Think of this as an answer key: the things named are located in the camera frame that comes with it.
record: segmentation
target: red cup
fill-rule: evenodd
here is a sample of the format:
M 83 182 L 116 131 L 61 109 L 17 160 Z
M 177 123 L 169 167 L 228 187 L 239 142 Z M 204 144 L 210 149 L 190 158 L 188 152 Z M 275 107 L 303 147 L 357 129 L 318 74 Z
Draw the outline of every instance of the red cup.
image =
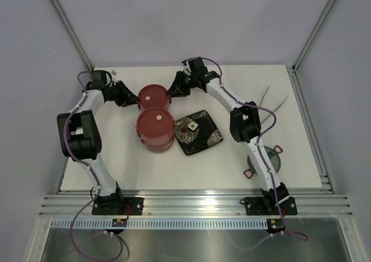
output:
M 161 107 L 164 110 L 168 110 L 172 103 L 172 98 L 166 95 L 166 88 L 159 84 L 150 84 L 139 91 L 138 97 L 138 108 L 147 110 L 152 107 Z
M 174 117 L 167 110 L 152 107 L 139 115 L 135 129 L 147 149 L 164 152 L 173 145 L 174 124 Z

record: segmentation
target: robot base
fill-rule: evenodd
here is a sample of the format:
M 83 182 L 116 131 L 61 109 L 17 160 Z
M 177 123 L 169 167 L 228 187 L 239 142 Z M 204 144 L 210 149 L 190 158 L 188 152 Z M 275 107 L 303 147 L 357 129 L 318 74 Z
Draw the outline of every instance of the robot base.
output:
M 245 197 L 239 201 L 240 204 L 245 205 L 247 216 L 279 216 L 277 207 L 269 209 L 263 201 L 264 197 Z M 293 197 L 282 202 L 281 208 L 284 216 L 297 215 L 296 203 Z
M 141 216 L 143 211 L 143 197 L 124 197 L 121 209 L 109 209 L 106 205 L 98 205 L 94 202 L 92 215 L 94 216 L 126 216 L 125 206 L 129 205 L 131 216 Z

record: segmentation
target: aluminum frame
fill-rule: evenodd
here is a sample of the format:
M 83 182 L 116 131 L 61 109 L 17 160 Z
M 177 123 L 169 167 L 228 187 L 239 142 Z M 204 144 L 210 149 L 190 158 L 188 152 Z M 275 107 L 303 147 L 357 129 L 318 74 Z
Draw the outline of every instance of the aluminum frame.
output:
M 73 218 L 53 218 L 52 228 L 70 229 Z M 83 217 L 74 229 L 133 229 L 133 230 L 267 230 L 266 219 L 141 219 L 130 218 L 125 226 L 114 226 L 110 218 Z
M 79 38 L 77 37 L 61 3 L 59 0 L 50 0 L 56 10 L 64 28 L 74 43 L 77 52 L 89 70 L 94 67 L 89 60 L 89 56 L 84 50 Z M 337 195 L 334 182 L 326 166 L 326 159 L 318 141 L 317 134 L 312 124 L 310 111 L 305 99 L 300 78 L 297 70 L 305 59 L 316 37 L 320 33 L 325 21 L 328 19 L 330 11 L 337 0 L 328 0 L 322 13 L 320 14 L 314 28 L 312 29 L 303 49 L 296 59 L 293 67 L 288 67 L 290 81 L 296 96 L 296 100 L 304 121 L 305 130 L 314 158 L 321 177 L 322 190 L 290 190 L 290 194 L 297 199 L 299 214 L 296 217 L 335 217 L 339 219 L 340 226 L 351 255 L 352 261 L 366 261 L 366 254 L 363 251 L 357 229 L 355 228 L 352 211 L 345 195 Z M 58 195 L 47 195 L 44 199 L 40 211 L 37 231 L 34 243 L 30 250 L 28 261 L 40 261 L 45 247 L 46 238 L 49 233 L 52 218 L 58 216 L 62 218 L 71 215 L 89 199 L 88 191 L 61 191 Z M 157 219 L 184 218 L 205 219 L 240 219 L 245 211 L 238 201 L 247 196 L 260 195 L 259 190 L 197 190 L 197 191 L 125 191 L 125 195 L 138 195 L 145 197 L 144 214 L 139 217 Z M 82 213 L 81 217 L 92 219 L 91 208 Z
M 312 31 L 311 31 L 311 33 L 310 33 L 307 41 L 305 42 L 305 44 L 304 44 L 301 52 L 299 53 L 299 56 L 297 57 L 297 59 L 296 59 L 296 61 L 294 63 L 293 69 L 294 69 L 294 72 L 295 73 L 297 72 L 297 70 L 299 69 L 299 67 L 302 64 L 303 60 L 305 59 L 307 53 L 311 49 L 312 44 L 314 43 L 316 37 L 320 33 L 320 31 L 321 31 L 321 29 L 323 27 L 323 24 L 327 20 L 328 15 L 331 12 L 331 10 L 334 7 L 334 5 L 335 5 L 336 2 L 337 2 L 337 0 L 328 0 L 327 1 L 324 9 L 322 10 L 321 14 L 319 15 L 319 18 L 318 18 L 317 22 L 314 25 L 314 28 L 312 29 Z

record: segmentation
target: metal surface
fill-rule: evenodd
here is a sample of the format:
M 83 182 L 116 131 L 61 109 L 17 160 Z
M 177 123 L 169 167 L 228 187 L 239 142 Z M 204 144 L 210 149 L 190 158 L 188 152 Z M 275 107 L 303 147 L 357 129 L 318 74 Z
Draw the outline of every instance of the metal surface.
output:
M 288 220 L 294 229 L 305 232 L 310 240 L 302 242 L 291 236 L 268 239 L 257 249 L 251 248 L 267 233 L 262 230 L 125 230 L 120 236 L 130 250 L 127 261 L 300 261 L 345 262 L 351 261 L 341 234 L 339 222 L 333 219 Z M 102 235 L 87 239 L 101 231 L 75 230 L 74 238 L 81 250 L 97 259 L 109 259 L 119 250 L 116 239 Z M 125 261 L 128 251 L 124 249 L 118 261 Z M 67 229 L 51 228 L 43 262 L 88 261 L 74 251 Z
M 70 228 L 71 218 L 55 218 L 52 228 Z M 77 219 L 76 229 L 148 229 L 148 230 L 266 230 L 266 219 L 133 219 L 126 227 L 112 227 L 113 219 L 88 217 Z
M 48 238 L 49 235 L 51 223 L 52 219 L 38 219 L 38 228 L 35 233 L 34 243 L 27 261 L 39 262 L 41 260 L 46 239 Z
M 47 195 L 40 210 L 40 217 L 73 217 L 76 212 L 90 200 L 86 195 Z M 290 194 L 295 197 L 298 215 L 287 217 L 352 217 L 348 199 L 345 195 L 333 194 Z M 239 201 L 246 197 L 242 191 L 234 194 L 199 194 L 199 195 L 165 195 L 138 192 L 136 196 L 144 198 L 142 216 L 132 218 L 246 218 L 245 207 Z M 91 217 L 90 205 L 80 217 Z M 104 216 L 114 219 L 117 216 Z
M 351 260 L 353 262 L 367 261 L 367 255 L 355 228 L 354 219 L 339 219 L 339 222 Z
M 295 98 L 297 101 L 297 105 L 299 107 L 299 111 L 301 113 L 301 117 L 303 119 L 305 131 L 307 132 L 307 136 L 309 139 L 310 146 L 312 148 L 312 152 L 314 155 L 314 160 L 316 161 L 318 171 L 320 173 L 327 173 L 326 177 L 328 178 L 330 189 L 335 193 L 336 189 L 334 188 L 334 182 L 331 177 L 330 172 L 328 171 L 328 167 L 326 166 L 325 157 L 323 155 L 323 151 L 321 149 L 321 145 L 318 141 L 316 131 L 313 126 L 312 119 L 310 117 L 310 112 L 308 109 L 307 100 L 305 98 L 304 91 L 302 89 L 302 85 L 300 83 L 300 80 L 297 76 L 297 73 L 295 74 L 292 70 L 292 68 L 287 67 L 289 78 L 291 81 L 291 84 L 293 86 L 293 90 L 295 93 Z
M 90 59 L 89 59 L 88 55 L 86 54 L 84 48 L 82 47 L 81 42 L 80 42 L 79 38 L 77 37 L 70 21 L 68 20 L 66 12 L 64 11 L 60 1 L 59 0 L 50 0 L 50 2 L 52 3 L 55 11 L 57 12 L 57 14 L 59 16 L 59 19 L 61 20 L 64 28 L 66 29 L 68 35 L 70 36 L 73 44 L 75 45 L 75 48 L 76 48 L 77 52 L 79 53 L 82 61 L 85 63 L 86 68 L 89 71 L 91 71 L 93 69 L 93 65 L 90 62 Z
M 330 11 L 332 10 L 332 8 L 334 7 L 335 3 L 336 3 L 337 0 L 328 0 L 327 3 L 326 3 L 326 6 L 324 7 L 321 15 L 319 16 L 312 32 L 310 33 L 307 41 L 305 42 L 305 45 L 303 47 L 303 49 L 301 50 L 298 58 L 296 59 L 295 63 L 294 63 L 294 72 L 297 72 L 297 70 L 299 69 L 301 63 L 303 62 L 306 54 L 308 53 L 308 51 L 310 50 L 313 42 L 315 41 L 315 38 L 317 37 L 318 33 L 320 32 L 324 22 L 326 21 Z
M 303 188 L 292 188 L 290 189 L 291 194 L 320 194 L 322 192 L 326 194 L 332 194 L 332 190 L 329 184 L 327 173 L 319 172 L 321 178 L 322 189 L 303 189 Z M 69 190 L 59 191 L 60 195 L 86 195 L 86 190 Z M 126 190 L 128 195 L 235 195 L 235 194 L 246 194 L 246 195 L 261 195 L 259 189 L 246 189 L 246 190 Z

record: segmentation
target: gray wall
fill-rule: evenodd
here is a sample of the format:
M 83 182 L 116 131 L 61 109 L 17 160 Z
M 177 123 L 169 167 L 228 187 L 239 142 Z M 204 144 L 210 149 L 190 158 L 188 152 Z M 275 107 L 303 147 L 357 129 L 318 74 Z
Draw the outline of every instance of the gray wall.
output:
M 60 0 L 95 66 L 292 64 L 327 0 Z
M 0 0 L 0 253 L 22 260 L 63 156 L 56 116 L 79 97 L 84 69 L 48 0 Z
M 371 249 L 371 1 L 339 0 L 299 74 L 335 177 Z

